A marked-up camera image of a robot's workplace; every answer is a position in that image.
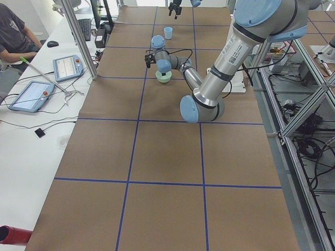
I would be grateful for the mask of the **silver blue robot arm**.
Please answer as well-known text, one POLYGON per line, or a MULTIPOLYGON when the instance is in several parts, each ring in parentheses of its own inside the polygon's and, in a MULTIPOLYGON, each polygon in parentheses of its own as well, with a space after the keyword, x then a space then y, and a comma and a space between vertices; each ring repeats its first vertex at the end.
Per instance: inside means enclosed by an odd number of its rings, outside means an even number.
POLYGON ((321 1, 237 1, 234 6, 232 34, 205 78, 201 78, 190 59, 174 56, 165 49, 165 40, 151 39, 153 52, 145 55, 147 67, 156 64, 162 74, 178 70, 183 74, 191 95, 180 102, 180 112, 188 123, 209 122, 224 112, 221 92, 257 44, 301 38, 307 31, 310 10, 321 1))
MULTIPOLYGON (((182 6, 181 6, 182 0, 173 0, 169 3, 168 10, 169 10, 169 16, 172 15, 173 12, 175 12, 174 19, 177 20, 178 16, 182 13, 182 6)), ((201 4, 201 0, 190 0, 191 6, 193 8, 198 7, 201 4)))

